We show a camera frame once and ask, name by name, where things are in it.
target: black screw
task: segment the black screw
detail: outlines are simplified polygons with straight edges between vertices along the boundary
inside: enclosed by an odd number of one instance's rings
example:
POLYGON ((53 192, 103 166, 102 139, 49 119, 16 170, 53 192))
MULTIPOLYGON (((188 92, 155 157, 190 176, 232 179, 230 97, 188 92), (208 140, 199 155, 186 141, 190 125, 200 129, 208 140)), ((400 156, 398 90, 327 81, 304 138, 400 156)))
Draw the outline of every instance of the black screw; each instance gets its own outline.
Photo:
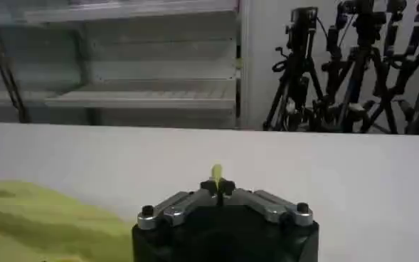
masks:
POLYGON ((308 214, 309 213, 309 205, 307 203, 298 203, 297 211, 299 213, 302 213, 302 214, 308 214))
POLYGON ((154 215, 154 207, 153 206, 143 206, 142 209, 143 216, 153 216, 154 215))

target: cable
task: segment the cable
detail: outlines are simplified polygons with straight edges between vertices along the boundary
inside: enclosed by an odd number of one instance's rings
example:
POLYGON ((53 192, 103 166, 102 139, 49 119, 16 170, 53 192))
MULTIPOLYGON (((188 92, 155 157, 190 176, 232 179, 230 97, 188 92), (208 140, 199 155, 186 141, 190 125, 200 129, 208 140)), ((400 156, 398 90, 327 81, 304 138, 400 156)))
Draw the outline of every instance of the cable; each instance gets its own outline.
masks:
POLYGON ((342 43, 344 42, 344 39, 345 39, 346 33, 349 31, 349 27, 350 27, 351 23, 353 22, 353 18, 354 18, 354 15, 353 15, 353 16, 351 16, 351 18, 350 18, 350 22, 349 22, 349 24, 348 24, 348 25, 346 26, 346 28, 345 28, 344 35, 342 36, 342 39, 340 40, 340 43, 339 43, 339 48, 342 46, 342 43))
POLYGON ((326 40, 328 40, 328 32, 326 31, 325 27, 323 26, 322 21, 320 20, 320 18, 319 18, 318 16, 317 16, 317 21, 318 21, 318 23, 320 24, 320 26, 322 27, 322 30, 323 30, 324 36, 326 37, 326 40))

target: shelf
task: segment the shelf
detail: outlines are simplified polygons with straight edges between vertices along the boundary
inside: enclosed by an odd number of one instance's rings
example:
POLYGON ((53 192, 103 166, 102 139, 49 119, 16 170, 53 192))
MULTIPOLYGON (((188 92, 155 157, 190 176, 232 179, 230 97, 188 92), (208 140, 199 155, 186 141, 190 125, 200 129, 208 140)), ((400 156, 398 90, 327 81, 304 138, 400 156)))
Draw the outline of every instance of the shelf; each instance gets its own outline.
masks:
POLYGON ((233 110, 235 80, 130 81, 86 85, 46 99, 68 108, 233 110))
POLYGON ((238 0, 158 0, 158 1, 110 1, 100 4, 85 4, 76 1, 55 8, 27 10, 23 12, 26 23, 60 23, 122 19, 138 16, 167 16, 207 12, 235 11, 238 0))
MULTIPOLYGON (((46 98, 62 95, 69 90, 69 85, 62 83, 25 84, 27 90, 20 90, 25 105, 44 105, 46 98)), ((0 106, 11 105, 11 99, 4 85, 0 85, 0 106)))

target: yellow object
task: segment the yellow object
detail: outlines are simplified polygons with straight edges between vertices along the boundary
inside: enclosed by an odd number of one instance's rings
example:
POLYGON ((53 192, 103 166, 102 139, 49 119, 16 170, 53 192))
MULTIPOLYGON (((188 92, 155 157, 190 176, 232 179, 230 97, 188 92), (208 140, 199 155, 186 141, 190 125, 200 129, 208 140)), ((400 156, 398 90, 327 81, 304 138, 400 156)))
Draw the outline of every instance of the yellow object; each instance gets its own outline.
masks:
POLYGON ((220 164, 216 164, 212 167, 212 179, 216 182, 217 189, 218 189, 218 183, 222 179, 222 166, 220 164))
POLYGON ((131 262, 131 226, 55 191, 0 182, 0 262, 131 262))

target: white table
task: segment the white table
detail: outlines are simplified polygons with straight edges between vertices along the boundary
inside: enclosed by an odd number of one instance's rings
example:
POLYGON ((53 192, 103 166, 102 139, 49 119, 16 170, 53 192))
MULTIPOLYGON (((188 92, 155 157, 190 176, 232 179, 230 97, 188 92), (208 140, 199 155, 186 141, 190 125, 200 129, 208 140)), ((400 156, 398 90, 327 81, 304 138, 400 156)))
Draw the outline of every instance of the white table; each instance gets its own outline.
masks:
POLYGON ((320 261, 419 261, 419 137, 0 124, 0 179, 125 219, 215 163, 239 187, 309 202, 320 261))

